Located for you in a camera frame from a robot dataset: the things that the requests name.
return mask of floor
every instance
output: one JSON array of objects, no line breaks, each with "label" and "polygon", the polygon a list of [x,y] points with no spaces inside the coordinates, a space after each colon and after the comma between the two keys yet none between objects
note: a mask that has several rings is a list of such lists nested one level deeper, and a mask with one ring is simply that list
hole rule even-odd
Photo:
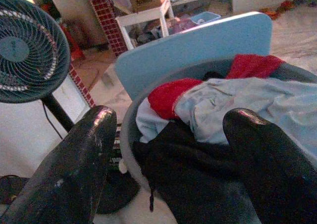
[{"label": "floor", "polygon": [[[317,74],[317,8],[301,5],[293,11],[288,11],[273,22],[273,35],[271,54],[286,62],[304,68]],[[118,123],[122,122],[124,114],[131,104],[131,100],[114,72],[114,59],[107,61],[109,52],[91,53],[89,62],[79,64],[79,69],[87,69],[89,66],[96,68],[96,64],[102,68],[96,72],[90,90],[96,104],[106,105],[117,112]],[[149,211],[150,194],[141,189],[136,198],[125,208],[113,215],[97,215],[95,224],[175,224],[176,220],[168,206],[155,199],[155,209]]]}]

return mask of white table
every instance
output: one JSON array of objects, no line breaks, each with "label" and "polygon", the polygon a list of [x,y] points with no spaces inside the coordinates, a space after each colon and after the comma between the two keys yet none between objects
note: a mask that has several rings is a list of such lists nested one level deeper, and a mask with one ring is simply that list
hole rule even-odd
[{"label": "white table", "polygon": [[116,21],[118,22],[124,42],[127,45],[128,50],[132,50],[134,47],[125,28],[126,26],[159,19],[162,29],[162,35],[163,37],[167,37],[169,35],[165,19],[165,15],[167,12],[169,18],[174,18],[174,13],[170,0],[165,0],[160,7],[151,8],[148,10],[144,10],[138,13],[133,13],[122,17],[116,17]]}]

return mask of fan stand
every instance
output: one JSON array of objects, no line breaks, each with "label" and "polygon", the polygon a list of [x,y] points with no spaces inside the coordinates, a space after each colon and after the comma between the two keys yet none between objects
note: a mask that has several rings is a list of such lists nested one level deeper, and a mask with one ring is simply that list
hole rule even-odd
[{"label": "fan stand", "polygon": [[58,103],[58,101],[54,98],[53,94],[49,94],[46,97],[41,98],[41,100],[56,117],[59,123],[65,128],[65,130],[69,132],[73,128],[74,123]]}]

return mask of fan grille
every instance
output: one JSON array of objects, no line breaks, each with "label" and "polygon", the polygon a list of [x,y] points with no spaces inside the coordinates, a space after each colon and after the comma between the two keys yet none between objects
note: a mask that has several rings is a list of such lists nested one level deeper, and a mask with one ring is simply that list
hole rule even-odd
[{"label": "fan grille", "polygon": [[0,0],[0,101],[45,97],[65,79],[68,42],[47,13],[25,0]]}]

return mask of red towel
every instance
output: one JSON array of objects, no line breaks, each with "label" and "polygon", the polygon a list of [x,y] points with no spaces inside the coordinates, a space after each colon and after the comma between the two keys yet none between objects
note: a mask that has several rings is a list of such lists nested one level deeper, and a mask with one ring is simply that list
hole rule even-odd
[{"label": "red towel", "polygon": [[151,108],[164,119],[178,118],[174,112],[176,102],[187,90],[201,83],[202,80],[185,78],[162,84],[148,96]]},{"label": "red towel", "polygon": [[267,78],[284,63],[275,56],[241,55],[233,60],[226,79],[241,79],[249,77]]}]

